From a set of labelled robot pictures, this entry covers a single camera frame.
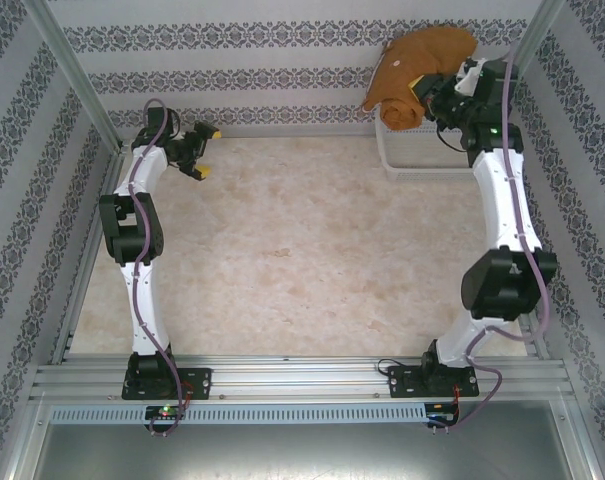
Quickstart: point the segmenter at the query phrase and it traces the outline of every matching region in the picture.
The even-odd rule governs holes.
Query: cloth
[[[379,103],[380,117],[391,130],[419,127],[424,108],[409,83],[421,75],[456,73],[476,45],[469,32],[456,27],[430,27],[393,40],[383,52],[362,108],[369,111]]]

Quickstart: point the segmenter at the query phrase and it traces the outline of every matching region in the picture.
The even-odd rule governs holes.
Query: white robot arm
[[[133,159],[129,171],[124,177],[125,180],[115,190],[115,195],[122,197],[129,197],[129,178],[131,171],[133,170],[135,160],[140,158],[145,147],[141,146],[133,150]],[[166,158],[164,148],[151,147],[149,152],[141,160],[140,167],[138,168],[135,179],[133,181],[133,191],[138,193],[147,193],[153,195],[155,187],[160,179],[160,176],[167,169],[169,163]],[[154,258],[149,261],[148,265],[141,264],[139,266],[139,280],[138,280],[138,308],[142,314],[142,318],[146,323],[146,328],[160,344],[160,346],[167,350],[169,348],[169,336],[166,333],[164,322],[162,320],[162,314],[158,305],[158,295],[156,294],[156,277],[157,277],[157,263],[158,258]],[[146,333],[140,327],[139,322],[135,316],[135,310],[133,306],[133,270],[135,261],[128,261],[124,266],[120,266],[122,275],[126,282],[126,288],[129,293],[129,304],[131,307],[131,319],[133,321],[133,352],[138,355],[155,355],[156,347],[147,338]]]
[[[147,126],[133,142],[133,163],[125,180],[112,195],[103,195],[99,204],[107,250],[124,276],[133,322],[133,353],[122,393],[126,400],[171,398],[177,375],[184,370],[176,370],[174,365],[156,294],[157,262],[164,249],[164,237],[151,196],[169,165],[203,180],[208,168],[196,166],[196,160],[204,153],[207,141],[219,137],[217,128],[197,122],[193,131],[176,138],[173,119],[165,122],[165,112],[169,112],[169,117],[177,115],[170,109],[148,109]],[[203,369],[195,370],[209,374]]]
[[[506,78],[508,71],[501,60],[469,58],[457,75],[425,75],[412,84],[427,119],[436,122],[438,131],[462,131],[461,144],[482,194],[487,252],[462,279],[464,310],[432,342],[421,365],[389,367],[389,378],[395,380],[390,384],[392,397],[446,397],[454,390],[456,395],[477,396],[471,352],[498,329],[521,339],[504,333],[503,327],[535,308],[541,282],[548,284],[557,268],[555,255],[542,251],[531,225],[520,130],[506,124],[503,115],[510,100],[502,98],[503,86],[508,82],[515,87],[517,80],[517,68],[510,78]]]

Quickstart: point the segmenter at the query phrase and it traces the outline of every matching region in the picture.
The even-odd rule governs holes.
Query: beige floor
[[[175,353],[420,355],[454,320],[462,274],[484,252],[474,182],[390,183],[361,137],[223,139],[202,163],[206,181],[169,168],[153,196]],[[104,246],[71,351],[131,351]],[[495,339],[482,353],[525,350]]]

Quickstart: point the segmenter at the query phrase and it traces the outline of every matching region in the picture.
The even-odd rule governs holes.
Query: patterned wallpaper
[[[536,57],[515,119],[535,228],[560,263],[546,340],[569,364],[605,472],[605,0],[568,1]]]
[[[0,0],[0,459],[70,299],[110,152],[17,0]]]
[[[312,125],[372,133],[360,111],[382,45],[430,25],[473,32],[490,53],[524,33],[540,0],[461,6],[454,0],[50,1],[123,136],[151,96],[225,134],[289,134]]]

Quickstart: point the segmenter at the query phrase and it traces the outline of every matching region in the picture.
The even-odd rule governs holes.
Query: black mounting plate
[[[188,383],[193,387],[191,400],[208,400],[211,391],[210,368],[178,368],[178,375],[182,383]],[[178,392],[173,386],[166,389],[164,384],[158,384],[154,379],[134,379],[127,370],[122,386],[123,400],[177,400]]]
[[[473,367],[449,368],[439,365],[437,371],[426,379],[420,365],[392,366],[387,373],[391,398],[453,397],[456,385],[461,397],[480,395]]]

